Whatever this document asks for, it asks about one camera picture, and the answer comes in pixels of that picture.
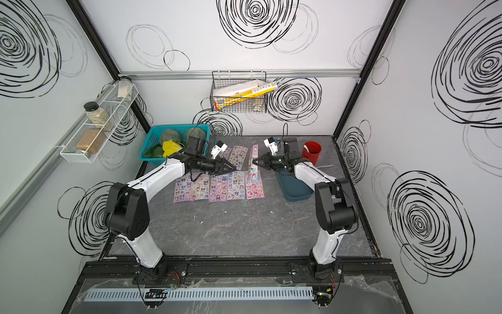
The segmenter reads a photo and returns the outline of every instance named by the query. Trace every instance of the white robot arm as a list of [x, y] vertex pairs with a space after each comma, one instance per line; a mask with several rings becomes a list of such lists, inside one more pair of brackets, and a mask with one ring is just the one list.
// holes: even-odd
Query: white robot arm
[[271, 152], [253, 163], [269, 170], [284, 168], [315, 191], [316, 217], [321, 228], [312, 255], [315, 259], [314, 272], [319, 274], [328, 270], [328, 265], [336, 260], [336, 251], [343, 236], [358, 220], [353, 204], [344, 195], [345, 191], [351, 191], [350, 184], [347, 179], [327, 175], [308, 159], [301, 158], [295, 138], [286, 139], [283, 145], [284, 155], [277, 155], [271, 145], [268, 146]]
[[153, 240], [148, 224], [150, 214], [148, 202], [169, 183], [193, 169], [220, 175], [235, 171], [226, 159], [218, 157], [227, 146], [218, 141], [211, 150], [211, 157], [202, 156], [205, 142], [191, 137], [186, 148], [166, 158], [166, 162], [141, 178], [127, 184], [115, 183], [108, 193], [103, 222], [110, 231], [122, 238], [138, 262], [152, 269], [152, 275], [162, 277], [167, 270], [159, 267], [164, 256]]
[[[309, 160], [301, 158], [296, 139], [284, 141], [283, 156], [276, 155], [277, 145], [270, 144], [272, 153], [255, 159], [253, 163], [273, 170], [285, 168], [315, 191], [316, 217], [321, 228], [312, 249], [314, 274], [329, 271], [329, 266], [336, 260], [341, 239], [357, 221], [353, 205], [343, 195], [342, 184], [348, 187], [348, 181], [329, 176]], [[163, 252], [148, 229], [148, 202], [169, 183], [193, 169], [215, 175], [235, 171], [226, 159], [218, 157], [218, 153], [226, 149], [225, 144], [216, 143], [211, 157], [202, 156], [204, 145], [203, 140], [190, 138], [183, 152], [169, 156], [165, 163], [141, 178], [127, 184], [116, 183], [110, 188], [103, 222], [127, 243], [152, 278], [165, 278], [167, 266], [162, 262]]]

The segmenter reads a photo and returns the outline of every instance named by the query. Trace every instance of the wire basket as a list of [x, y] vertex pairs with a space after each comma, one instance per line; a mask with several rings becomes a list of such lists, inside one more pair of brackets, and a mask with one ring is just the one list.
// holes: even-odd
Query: wire basket
[[219, 110], [231, 113], [264, 114], [267, 112], [267, 104], [269, 99], [267, 94], [254, 98], [213, 96], [215, 89], [245, 83], [255, 79], [265, 81], [267, 79], [266, 72], [213, 71], [212, 74], [213, 84], [211, 86], [211, 94], [209, 95], [209, 100], [211, 101], [211, 108], [213, 111], [218, 110], [216, 104], [228, 104], [221, 107]]
[[[77, 132], [75, 132], [75, 134], [68, 141], [68, 143], [66, 143], [61, 152], [59, 152], [59, 154], [68, 162], [92, 163], [99, 155], [105, 144], [108, 142], [108, 139], [113, 134], [117, 126], [122, 122], [122, 119], [127, 114], [129, 108], [131, 107], [131, 104], [138, 96], [138, 90], [136, 89], [136, 86], [134, 84], [131, 85], [131, 89], [128, 91], [128, 94], [131, 94], [131, 100], [128, 100], [124, 97], [118, 97], [118, 82], [110, 85], [108, 90], [108, 94], [106, 94], [105, 97], [100, 97], [96, 102], [98, 102], [98, 105], [108, 113], [110, 118], [106, 121], [105, 124], [94, 124], [91, 120], [89, 120], [89, 118], [86, 119], [86, 121], [80, 126]], [[109, 122], [113, 123], [113, 128], [110, 131], [106, 132], [103, 130], [103, 128], [106, 125], [110, 125]], [[94, 154], [88, 153], [89, 148], [87, 148], [84, 153], [77, 153], [78, 142], [89, 130], [99, 130], [99, 132], [95, 135], [92, 143], [98, 136], [103, 135], [105, 136], [103, 144], [101, 144], [99, 150]]]

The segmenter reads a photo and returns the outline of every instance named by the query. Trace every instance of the black metal frame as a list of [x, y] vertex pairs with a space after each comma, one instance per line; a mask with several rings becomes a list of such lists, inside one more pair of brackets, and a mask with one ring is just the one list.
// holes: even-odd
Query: black metal frame
[[[68, 4], [71, 11], [77, 18], [77, 21], [79, 22], [80, 26], [86, 33], [87, 37], [89, 38], [89, 41], [91, 41], [92, 46], [96, 50], [100, 59], [103, 61], [103, 64], [110, 73], [112, 79], [118, 80], [120, 78], [118, 75], [119, 74], [118, 68], [115, 65], [115, 62], [111, 58], [110, 54], [108, 53], [108, 50], [106, 49], [106, 46], [99, 37], [96, 29], [92, 25], [92, 22], [89, 16], [87, 16], [87, 13], [85, 12], [84, 7], [80, 3], [80, 1], [66, 0], [66, 3]], [[145, 118], [143, 112], [138, 106], [137, 100], [134, 100], [133, 103], [131, 104], [131, 111], [136, 116], [136, 119], [138, 119], [138, 121], [140, 122], [143, 130], [145, 130], [145, 132], [148, 133], [150, 131], [150, 124], [148, 123], [148, 120]]]
[[[335, 151], [336, 155], [338, 156], [338, 160], [340, 161], [340, 165], [342, 166], [343, 169], [343, 174], [345, 175], [346, 178], [350, 178], [350, 175], [348, 173], [348, 168], [347, 164], [345, 163], [345, 160], [343, 160], [343, 157], [340, 152], [340, 147], [338, 143], [333, 139], [333, 145], [335, 146]], [[377, 241], [375, 240], [373, 231], [371, 230], [371, 227], [369, 226], [368, 218], [366, 217], [366, 213], [364, 212], [361, 204], [361, 200], [359, 199], [359, 194], [357, 194], [355, 190], [354, 183], [352, 180], [349, 179], [350, 182], [350, 187], [352, 188], [352, 195], [354, 196], [354, 201], [356, 204], [357, 208], [357, 213], [359, 214], [359, 220], [361, 221], [361, 226], [364, 229], [364, 233], [366, 234], [366, 239], [369, 244], [369, 248], [371, 249], [371, 252], [373, 255], [377, 258], [381, 257], [382, 255], [380, 254], [380, 249], [378, 248], [378, 244], [376, 243]]]
[[357, 102], [357, 99], [359, 98], [359, 95], [361, 94], [361, 91], [364, 87], [364, 84], [369, 78], [369, 75], [371, 74], [371, 71], [373, 70], [373, 67], [375, 63], [378, 60], [380, 51], [385, 45], [385, 42], [387, 41], [387, 37], [389, 37], [389, 34], [391, 33], [392, 27], [394, 27], [394, 23], [398, 19], [399, 13], [401, 12], [401, 9], [403, 8], [403, 5], [405, 4], [406, 0], [394, 0], [391, 4], [391, 8], [389, 9], [389, 12], [387, 13], [387, 16], [385, 17], [384, 23], [382, 24], [382, 27], [380, 28], [380, 32], [375, 40], [375, 43], [373, 44], [373, 47], [371, 48], [371, 51], [369, 52], [368, 59], [366, 60], [366, 63], [362, 67], [361, 71], [361, 80], [359, 81], [358, 84], [354, 87], [352, 90], [352, 93], [350, 94], [350, 97], [348, 99], [347, 104], [345, 105], [345, 108], [343, 109], [343, 113], [340, 117], [340, 120], [338, 121], [338, 124], [336, 125], [335, 132], [333, 133], [335, 141], [338, 139], [340, 136], [343, 126], [347, 122], [347, 119], [350, 115], [350, 112], [355, 106], [355, 103]]
[[[186, 276], [182, 276], [181, 283], [191, 282], [204, 278], [210, 281], [212, 278], [222, 277], [275, 277], [285, 280], [282, 284], [304, 283], [307, 286], [322, 287], [330, 286], [331, 281], [314, 281], [309, 278], [299, 265], [307, 265], [308, 257], [261, 257], [261, 258], [208, 258], [208, 257], [171, 257], [172, 265], [179, 265], [180, 269], [186, 270]], [[351, 258], [340, 257], [342, 275], [337, 275], [336, 282], [344, 282], [344, 276], [389, 276], [396, 288], [408, 314], [413, 311], [403, 291], [403, 287], [397, 277], [396, 270], [390, 259], [385, 258]], [[71, 307], [80, 293], [86, 279], [136, 279], [138, 263], [134, 258], [121, 261], [95, 261], [87, 262], [80, 273], [70, 297], [68, 298], [62, 313], [69, 313]], [[160, 287], [162, 285], [146, 284], [145, 287]]]
[[[345, 126], [345, 123], [348, 120], [348, 117], [350, 116], [350, 113], [352, 112], [352, 109], [354, 108], [357, 99], [359, 98], [359, 95], [361, 94], [361, 91], [366, 83], [366, 81], [369, 78], [369, 75], [371, 74], [371, 71], [373, 70], [373, 67], [375, 63], [378, 60], [380, 51], [385, 45], [385, 42], [387, 41], [387, 38], [389, 34], [391, 33], [392, 28], [394, 27], [394, 23], [396, 22], [399, 13], [401, 12], [401, 9], [403, 8], [403, 5], [405, 4], [406, 0], [394, 0], [391, 4], [391, 7], [389, 9], [389, 12], [387, 13], [387, 16], [385, 17], [384, 23], [382, 24], [382, 27], [380, 28], [379, 34], [375, 40], [375, 43], [373, 44], [373, 47], [371, 48], [371, 51], [369, 53], [368, 59], [366, 60], [366, 63], [362, 67], [361, 71], [361, 76], [360, 76], [360, 81], [355, 85], [354, 89], [352, 90], [352, 93], [350, 94], [349, 100], [347, 101], [347, 104], [345, 105], [345, 108], [343, 109], [342, 115], [340, 117], [340, 120], [338, 121], [338, 124], [336, 125], [335, 132], [333, 133], [333, 144], [335, 145], [336, 148], [336, 153], [338, 155], [338, 159], [340, 160], [340, 164], [342, 165], [343, 173], [345, 174], [346, 178], [350, 178], [349, 172], [347, 165], [345, 164], [345, 161], [343, 160], [343, 157], [340, 152], [340, 147], [337, 143], [338, 137], [340, 136], [343, 127]], [[380, 257], [380, 250], [378, 249], [378, 245], [376, 243], [376, 240], [374, 238], [373, 232], [371, 231], [371, 228], [369, 227], [368, 219], [366, 217], [366, 214], [364, 213], [364, 209], [361, 204], [361, 200], [359, 199], [359, 195], [357, 194], [355, 190], [355, 185], [352, 180], [350, 181], [350, 185], [352, 187], [352, 192], [354, 194], [355, 202], [357, 204], [358, 212], [359, 212], [359, 218], [361, 220], [362, 226], [364, 228], [364, 231], [366, 233], [366, 237], [368, 239], [369, 246], [371, 247], [372, 252]]]

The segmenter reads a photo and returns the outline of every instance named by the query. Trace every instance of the red wire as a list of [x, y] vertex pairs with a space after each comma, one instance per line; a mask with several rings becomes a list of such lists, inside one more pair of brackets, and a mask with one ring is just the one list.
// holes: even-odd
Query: red wire
[[176, 289], [178, 289], [178, 287], [180, 286], [180, 276], [178, 275], [177, 272], [170, 272], [169, 274], [170, 275], [176, 275], [176, 277], [178, 277], [178, 286], [176, 287]]
[[331, 280], [331, 288], [333, 288], [333, 292], [335, 290], [335, 287], [336, 287], [336, 282], [335, 282], [335, 278], [333, 277], [333, 275], [330, 275], [330, 280]]

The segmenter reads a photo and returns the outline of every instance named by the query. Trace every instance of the spice jar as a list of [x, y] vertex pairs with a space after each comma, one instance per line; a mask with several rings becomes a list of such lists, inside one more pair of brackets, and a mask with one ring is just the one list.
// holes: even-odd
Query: spice jar
[[77, 143], [77, 153], [85, 153], [85, 150], [87, 150], [87, 153], [95, 154], [105, 140], [106, 136], [100, 130], [87, 130]]
[[122, 76], [118, 81], [118, 97], [123, 97], [125, 100], [131, 100], [133, 82], [130, 77]]
[[97, 104], [97, 102], [90, 101], [84, 105], [84, 108], [85, 108], [87, 117], [89, 118], [89, 120], [91, 120], [92, 123], [102, 124], [102, 125], [104, 124], [104, 127], [103, 127], [104, 132], [109, 132], [113, 129], [113, 127], [114, 127], [113, 122], [111, 120], [108, 121], [110, 116], [108, 115], [108, 113], [106, 112], [105, 109], [101, 108]]

